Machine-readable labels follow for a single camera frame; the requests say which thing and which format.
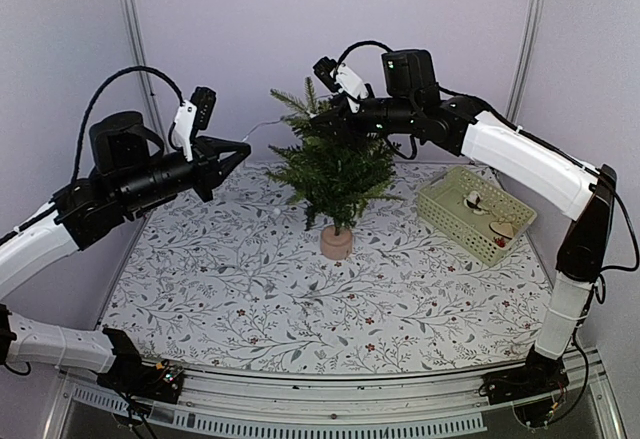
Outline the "white ball light garland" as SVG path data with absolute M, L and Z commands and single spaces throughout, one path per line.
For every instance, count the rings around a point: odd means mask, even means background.
M 281 124 L 282 122 L 283 122 L 282 118 L 280 118 L 278 120 L 275 120 L 275 121 L 263 121 L 263 122 L 260 122 L 260 123 L 258 123 L 256 125 L 254 125 L 246 133 L 246 135 L 243 137 L 241 142 L 248 144 L 251 135 L 256 133 L 259 129 L 267 127 L 267 126 L 275 126 L 275 125 Z M 255 169 L 258 169 L 259 171 L 261 171 L 266 166 L 269 166 L 272 163 L 273 163 L 273 160 L 271 158 L 267 158 L 266 160 L 259 159 L 257 164 L 254 164 L 251 160 L 244 161 L 240 165 L 240 168 L 239 168 L 241 179 L 243 181 L 248 181 L 249 180 L 249 176 L 255 172 Z M 254 202 L 252 194 L 253 194 L 253 187 L 250 187 L 248 191 L 246 191 L 245 193 L 240 195 L 240 202 L 243 205 L 246 205 L 247 207 L 255 206 L 255 202 Z M 273 218 L 273 219 L 277 219 L 277 218 L 279 218 L 281 216 L 282 210 L 281 210 L 281 208 L 279 206 L 266 206 L 266 214 L 269 217 Z

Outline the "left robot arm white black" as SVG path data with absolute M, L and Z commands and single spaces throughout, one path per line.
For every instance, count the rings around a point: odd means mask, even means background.
M 143 124 L 137 111 L 113 114 L 91 126 L 94 167 L 74 177 L 25 223 L 1 240 L 1 295 L 88 250 L 127 221 L 185 191 L 202 201 L 250 154 L 245 142 L 200 135 L 207 123 L 195 106 L 180 107 L 174 151 Z M 129 336 L 118 329 L 88 331 L 32 321 L 1 311 L 1 361 L 35 362 L 110 375 L 128 393 L 148 385 L 148 371 Z

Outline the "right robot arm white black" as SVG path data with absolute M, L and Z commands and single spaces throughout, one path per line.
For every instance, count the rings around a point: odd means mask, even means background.
M 312 119 L 312 126 L 348 144 L 368 133 L 404 134 L 414 147 L 431 142 L 499 170 L 571 221 L 542 328 L 524 366 L 504 380 L 537 395 L 554 381 L 569 340 L 588 314 L 612 227 L 616 173 L 608 166 L 594 170 L 508 122 L 477 96 L 443 88 L 424 49 L 387 50 L 381 60 L 387 94 L 377 98 L 343 59 L 319 59 L 313 72 L 334 97 L 330 111 Z

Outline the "pale green plastic basket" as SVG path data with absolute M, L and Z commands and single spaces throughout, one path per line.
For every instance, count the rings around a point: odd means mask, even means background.
M 471 191 L 479 193 L 479 206 L 488 214 L 473 214 L 463 205 Z M 487 266 L 499 263 L 537 218 L 533 208 L 489 182 L 487 172 L 476 174 L 463 166 L 452 167 L 421 186 L 416 205 L 420 218 Z M 489 229 L 490 222 L 501 218 L 513 220 L 518 228 L 514 239 L 505 239 L 504 247 L 495 244 L 500 236 Z

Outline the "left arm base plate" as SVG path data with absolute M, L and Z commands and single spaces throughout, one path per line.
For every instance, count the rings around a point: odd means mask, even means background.
M 117 359 L 107 372 L 97 374 L 97 384 L 122 395 L 177 404 L 184 372 L 183 366 L 169 360 L 149 365 Z

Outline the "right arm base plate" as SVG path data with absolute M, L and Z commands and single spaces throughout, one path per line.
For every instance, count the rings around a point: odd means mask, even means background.
M 547 371 L 530 366 L 489 372 L 481 380 L 478 394 L 486 397 L 491 405 L 550 393 L 569 385 L 563 368 Z

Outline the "small green christmas tree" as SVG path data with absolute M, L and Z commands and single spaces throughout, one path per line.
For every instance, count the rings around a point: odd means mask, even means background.
M 392 151 L 371 134 L 348 146 L 314 129 L 311 121 L 329 111 L 330 102 L 317 97 L 309 77 L 304 79 L 304 92 L 305 98 L 299 99 L 288 92 L 270 91 L 290 110 L 282 120 L 299 143 L 269 147 L 283 163 L 269 170 L 267 177 L 293 189 L 290 204 L 306 203 L 306 230 L 314 226 L 319 215 L 331 219 L 321 232 L 320 250 L 326 258 L 341 261 L 353 251 L 353 229 L 369 203 L 402 199 L 388 192 L 395 175 Z

